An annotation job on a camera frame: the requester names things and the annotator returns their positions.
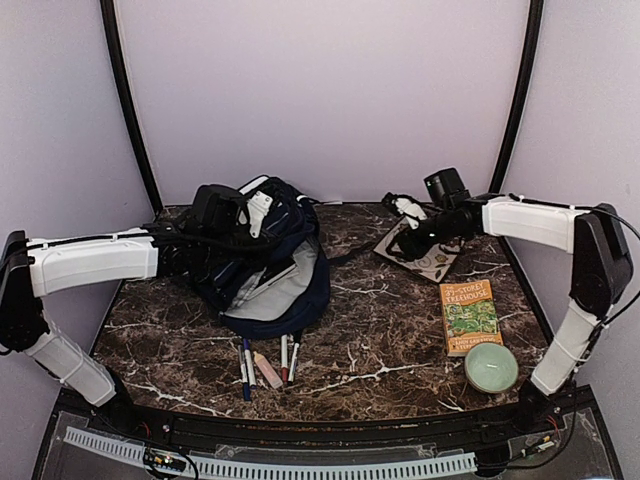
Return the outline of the navy blue student backpack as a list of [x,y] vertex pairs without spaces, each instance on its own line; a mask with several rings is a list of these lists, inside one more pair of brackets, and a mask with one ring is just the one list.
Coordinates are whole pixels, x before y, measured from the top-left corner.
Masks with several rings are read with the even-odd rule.
[[258,259],[229,261],[192,288],[220,322],[248,340],[303,331],[318,321],[330,300],[330,268],[371,248],[365,243],[328,258],[320,244],[320,223],[312,201],[277,177],[259,176],[239,189],[248,198],[261,191],[273,198],[260,235],[278,245]]

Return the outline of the orange Treehouse paperback book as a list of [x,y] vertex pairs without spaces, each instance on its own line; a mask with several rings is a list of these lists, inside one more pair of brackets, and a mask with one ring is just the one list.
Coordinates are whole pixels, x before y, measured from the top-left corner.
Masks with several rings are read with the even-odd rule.
[[489,280],[443,283],[440,299],[448,357],[464,357],[481,343],[503,345]]

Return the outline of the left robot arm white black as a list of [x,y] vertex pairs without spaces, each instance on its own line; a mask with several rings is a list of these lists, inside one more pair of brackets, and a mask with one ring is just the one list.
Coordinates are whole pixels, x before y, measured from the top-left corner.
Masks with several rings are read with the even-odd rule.
[[124,281],[206,273],[217,262],[250,250],[262,216],[247,196],[223,185],[203,185],[176,220],[58,239],[9,233],[1,248],[1,345],[22,353],[75,390],[120,436],[141,427],[117,375],[67,332],[63,303],[82,293],[114,294]]

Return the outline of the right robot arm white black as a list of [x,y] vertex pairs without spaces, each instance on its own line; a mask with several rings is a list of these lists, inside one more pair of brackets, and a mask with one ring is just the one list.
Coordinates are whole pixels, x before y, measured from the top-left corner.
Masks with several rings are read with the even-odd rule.
[[557,393],[588,359],[601,333],[625,312],[618,303],[634,277],[627,238],[639,230],[609,203],[557,203],[513,193],[473,195],[454,168],[427,176],[432,204],[388,193],[383,203],[408,223],[400,254],[414,260],[437,244],[487,236],[513,245],[547,249],[567,271],[552,280],[567,294],[554,337],[528,380],[529,389]]

